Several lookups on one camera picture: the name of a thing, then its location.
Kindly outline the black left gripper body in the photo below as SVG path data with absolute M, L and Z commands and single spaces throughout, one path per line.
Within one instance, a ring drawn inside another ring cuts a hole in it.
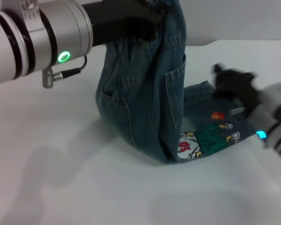
M 82 7 L 92 24 L 93 46 L 127 36 L 155 39 L 159 16 L 145 0 L 103 0 Z

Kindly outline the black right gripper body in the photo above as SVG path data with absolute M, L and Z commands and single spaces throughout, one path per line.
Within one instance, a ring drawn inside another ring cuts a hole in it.
M 247 112 L 252 112 L 261 102 L 259 92 L 253 87 L 253 73 L 227 69 L 226 78 L 215 77 L 215 96 L 219 98 L 237 98 Z

